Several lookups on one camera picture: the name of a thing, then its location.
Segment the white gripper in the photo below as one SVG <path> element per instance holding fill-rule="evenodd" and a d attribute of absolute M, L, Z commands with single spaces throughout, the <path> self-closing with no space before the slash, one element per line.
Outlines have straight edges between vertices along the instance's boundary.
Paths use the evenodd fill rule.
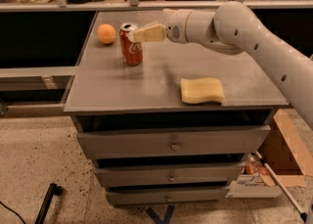
<path fill-rule="evenodd" d="M 164 23 L 152 22 L 141 26 L 128 34 L 131 42 L 160 42 L 167 38 L 174 43 L 186 44 L 186 26 L 191 10 L 164 9 Z"/>

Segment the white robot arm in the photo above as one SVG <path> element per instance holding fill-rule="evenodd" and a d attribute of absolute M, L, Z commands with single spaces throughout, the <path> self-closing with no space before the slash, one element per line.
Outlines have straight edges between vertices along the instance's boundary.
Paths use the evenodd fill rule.
<path fill-rule="evenodd" d="M 197 43 L 218 53 L 247 52 L 313 128 L 313 61 L 273 34 L 246 5 L 231 1 L 214 12 L 165 9 L 164 22 L 132 31 L 132 42 Z"/>

